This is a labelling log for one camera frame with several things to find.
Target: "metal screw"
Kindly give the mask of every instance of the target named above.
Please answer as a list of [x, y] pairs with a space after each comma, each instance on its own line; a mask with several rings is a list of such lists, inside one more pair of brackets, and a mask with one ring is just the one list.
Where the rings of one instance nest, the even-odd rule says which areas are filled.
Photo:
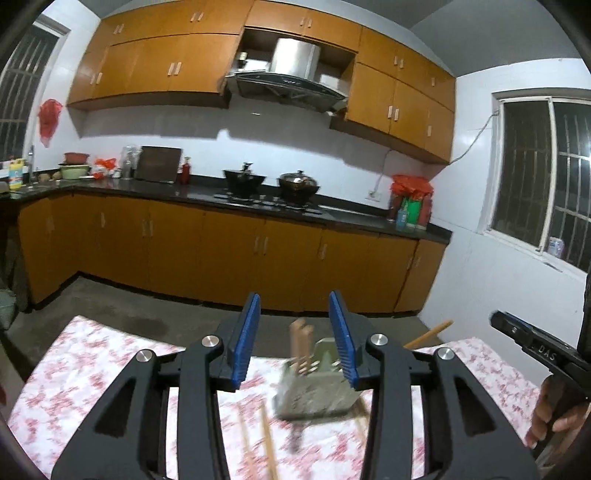
[[386, 345], [388, 343], [388, 337], [386, 337], [383, 333], [374, 333], [371, 338], [369, 339], [374, 345]]
[[437, 351], [437, 354], [439, 355], [439, 358], [441, 358], [442, 360], [451, 360], [456, 356], [456, 354], [453, 353], [453, 350], [447, 347], [440, 348]]
[[217, 338], [215, 335], [207, 335], [207, 336], [203, 337], [203, 340], [201, 340], [201, 345], [207, 346], [207, 347], [213, 347], [213, 346], [216, 346], [219, 342], [220, 342], [220, 339]]
[[152, 359], [152, 351], [151, 350], [140, 350], [138, 353], [135, 354], [135, 359], [138, 362], [149, 362]]

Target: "faucet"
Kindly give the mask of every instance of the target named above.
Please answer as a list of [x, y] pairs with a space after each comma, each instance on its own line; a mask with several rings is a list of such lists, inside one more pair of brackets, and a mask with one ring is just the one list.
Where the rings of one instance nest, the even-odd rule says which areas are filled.
[[29, 149], [27, 157], [27, 163], [29, 164], [29, 185], [33, 185], [35, 181], [35, 146], [33, 146], [33, 144], [31, 144], [31, 148]]

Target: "gas stove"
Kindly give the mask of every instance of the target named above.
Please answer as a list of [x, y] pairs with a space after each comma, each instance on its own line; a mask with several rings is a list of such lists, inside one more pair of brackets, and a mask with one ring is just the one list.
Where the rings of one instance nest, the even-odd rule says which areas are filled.
[[306, 205], [294, 205], [285, 202], [279, 197], [271, 195], [259, 195], [258, 197], [251, 197], [244, 199], [236, 197], [231, 192], [216, 193], [213, 198], [218, 200], [225, 200], [229, 205], [244, 205], [258, 207], [265, 210], [288, 210], [291, 212], [305, 213], [307, 215], [326, 216], [326, 212], [322, 211], [317, 205], [308, 203]]

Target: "chopsticks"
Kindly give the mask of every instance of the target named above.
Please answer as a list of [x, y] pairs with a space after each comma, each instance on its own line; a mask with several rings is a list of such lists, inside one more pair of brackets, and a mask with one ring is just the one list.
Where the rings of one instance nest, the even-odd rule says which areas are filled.
[[290, 325], [291, 356], [296, 375], [307, 375], [310, 372], [313, 333], [314, 327], [306, 325], [304, 319], [297, 319]]

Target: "red plastic bag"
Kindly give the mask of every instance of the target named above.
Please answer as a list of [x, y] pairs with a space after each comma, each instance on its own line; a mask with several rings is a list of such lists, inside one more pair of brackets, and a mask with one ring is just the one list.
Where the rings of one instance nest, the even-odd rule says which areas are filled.
[[392, 175], [390, 190], [401, 197], [409, 197], [411, 200], [422, 200], [425, 195], [433, 194], [433, 187], [425, 177], [412, 175]]
[[53, 98], [46, 100], [39, 108], [39, 136], [46, 148], [49, 148], [49, 142], [56, 133], [62, 108], [63, 105]]

